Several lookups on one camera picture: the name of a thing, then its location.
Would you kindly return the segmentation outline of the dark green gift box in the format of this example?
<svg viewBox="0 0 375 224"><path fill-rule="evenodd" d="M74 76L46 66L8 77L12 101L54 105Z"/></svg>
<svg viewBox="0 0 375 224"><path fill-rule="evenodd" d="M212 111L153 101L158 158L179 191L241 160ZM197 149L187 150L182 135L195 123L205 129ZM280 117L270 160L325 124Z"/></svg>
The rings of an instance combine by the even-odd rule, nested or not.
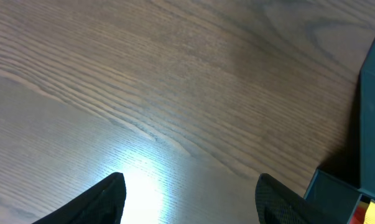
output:
<svg viewBox="0 0 375 224"><path fill-rule="evenodd" d="M375 38L359 71L343 147L316 169L304 195L339 223L362 199L375 200Z"/></svg>

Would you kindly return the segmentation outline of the red Hacks candy bag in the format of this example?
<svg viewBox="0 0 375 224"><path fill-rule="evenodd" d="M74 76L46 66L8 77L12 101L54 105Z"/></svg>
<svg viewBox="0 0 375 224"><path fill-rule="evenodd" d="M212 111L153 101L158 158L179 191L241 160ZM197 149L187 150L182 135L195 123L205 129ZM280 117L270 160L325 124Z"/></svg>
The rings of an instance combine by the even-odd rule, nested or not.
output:
<svg viewBox="0 0 375 224"><path fill-rule="evenodd" d="M351 220L350 224L364 224L365 216L366 216L367 207L360 207L357 206Z"/></svg>

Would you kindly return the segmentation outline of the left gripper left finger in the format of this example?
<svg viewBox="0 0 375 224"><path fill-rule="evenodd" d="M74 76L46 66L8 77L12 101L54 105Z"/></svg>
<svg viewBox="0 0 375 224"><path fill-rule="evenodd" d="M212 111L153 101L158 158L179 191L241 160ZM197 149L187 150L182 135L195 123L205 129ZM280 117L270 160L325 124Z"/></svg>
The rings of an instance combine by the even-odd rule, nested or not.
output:
<svg viewBox="0 0 375 224"><path fill-rule="evenodd" d="M34 224L120 224L125 201L124 175L114 172Z"/></svg>

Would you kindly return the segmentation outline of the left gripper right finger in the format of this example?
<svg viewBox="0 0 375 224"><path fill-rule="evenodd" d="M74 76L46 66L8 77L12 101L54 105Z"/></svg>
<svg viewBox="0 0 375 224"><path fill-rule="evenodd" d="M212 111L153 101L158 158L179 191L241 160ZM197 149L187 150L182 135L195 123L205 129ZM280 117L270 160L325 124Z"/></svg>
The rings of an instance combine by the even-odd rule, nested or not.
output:
<svg viewBox="0 0 375 224"><path fill-rule="evenodd" d="M260 224L338 223L267 173L257 181L255 204Z"/></svg>

